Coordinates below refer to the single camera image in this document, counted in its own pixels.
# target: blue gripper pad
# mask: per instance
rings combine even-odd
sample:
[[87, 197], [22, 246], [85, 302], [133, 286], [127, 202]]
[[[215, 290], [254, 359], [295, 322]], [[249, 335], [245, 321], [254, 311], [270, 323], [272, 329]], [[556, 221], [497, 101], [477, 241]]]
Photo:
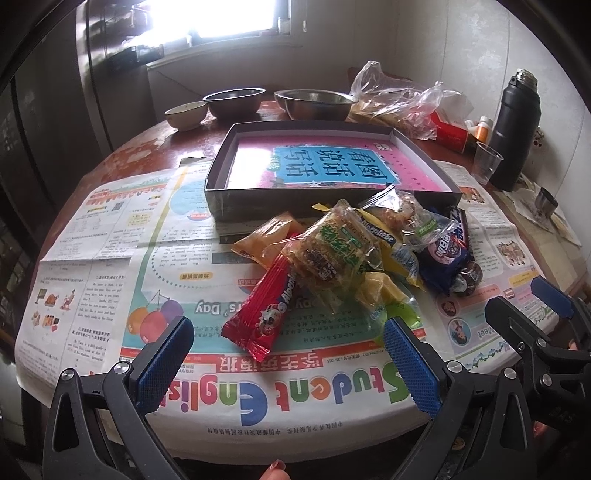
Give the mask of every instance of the blue gripper pad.
[[177, 325], [173, 326], [171, 323], [158, 340], [148, 343], [140, 352], [141, 355], [148, 349], [146, 353], [151, 353], [153, 356], [152, 360], [147, 359], [148, 362], [142, 371], [137, 372], [139, 376], [136, 380], [135, 408], [139, 414], [145, 415], [158, 410], [168, 387], [193, 346], [193, 337], [193, 324], [191, 320], [183, 317]]
[[418, 409], [435, 418], [441, 408], [437, 378], [392, 319], [384, 326], [384, 344]]
[[531, 281], [531, 292], [558, 313], [559, 317], [573, 317], [573, 303], [569, 296], [553, 286], [544, 277], [536, 277]]

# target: window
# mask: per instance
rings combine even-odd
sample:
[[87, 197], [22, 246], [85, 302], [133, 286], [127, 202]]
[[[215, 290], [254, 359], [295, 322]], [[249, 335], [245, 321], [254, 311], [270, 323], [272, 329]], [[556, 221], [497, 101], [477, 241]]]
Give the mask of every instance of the window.
[[277, 30], [288, 17], [288, 0], [146, 0], [138, 5], [152, 29], [127, 45], [156, 46], [187, 35], [205, 41]]

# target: plastic bag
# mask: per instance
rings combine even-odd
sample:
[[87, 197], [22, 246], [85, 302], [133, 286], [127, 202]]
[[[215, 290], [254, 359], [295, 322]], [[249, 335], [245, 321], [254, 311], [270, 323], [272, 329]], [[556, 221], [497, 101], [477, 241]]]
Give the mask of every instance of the plastic bag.
[[350, 94], [358, 102], [350, 117], [359, 123], [394, 127], [409, 138], [434, 140], [437, 128], [431, 114], [437, 110], [446, 118], [463, 120], [472, 104], [459, 92], [447, 90], [441, 82], [431, 88], [410, 80], [394, 79], [382, 72], [378, 61], [370, 60], [355, 77]]
[[425, 210], [412, 193], [396, 191], [394, 185], [378, 192], [359, 207], [381, 220], [401, 237], [405, 247], [415, 251], [421, 251], [459, 226], [455, 220]]
[[339, 200], [305, 233], [286, 242], [281, 253], [294, 266], [298, 282], [333, 313], [360, 284], [364, 263], [381, 267], [375, 237], [345, 200]]
[[254, 230], [253, 233], [233, 244], [232, 251], [269, 269], [282, 248], [282, 246], [272, 248], [271, 245], [275, 245], [294, 235], [299, 235], [305, 230], [289, 212], [284, 212], [273, 217]]
[[392, 317], [402, 318], [408, 327], [415, 331], [415, 334], [419, 338], [421, 333], [424, 335], [422, 314], [417, 299], [397, 279], [393, 279], [393, 282], [403, 297], [400, 297], [400, 300], [394, 300], [386, 304], [384, 311], [379, 316], [372, 315], [374, 323], [379, 323], [380, 326], [379, 334], [374, 338], [374, 342], [381, 346], [384, 345], [384, 324]]

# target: small white bowl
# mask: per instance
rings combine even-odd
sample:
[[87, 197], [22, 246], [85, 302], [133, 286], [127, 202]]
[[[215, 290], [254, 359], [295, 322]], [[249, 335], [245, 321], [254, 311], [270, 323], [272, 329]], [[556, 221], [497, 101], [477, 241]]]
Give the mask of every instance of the small white bowl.
[[168, 124], [180, 132], [197, 128], [207, 115], [207, 102], [185, 103], [164, 112]]

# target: thermos lid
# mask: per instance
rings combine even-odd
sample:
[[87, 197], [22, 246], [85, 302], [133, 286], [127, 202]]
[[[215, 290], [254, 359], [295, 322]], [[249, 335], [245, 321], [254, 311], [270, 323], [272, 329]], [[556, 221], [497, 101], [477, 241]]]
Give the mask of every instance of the thermos lid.
[[538, 79], [535, 78], [534, 74], [528, 72], [525, 69], [517, 69], [517, 73], [515, 74], [515, 78], [517, 81], [525, 85], [526, 87], [533, 90], [535, 93], [538, 93]]

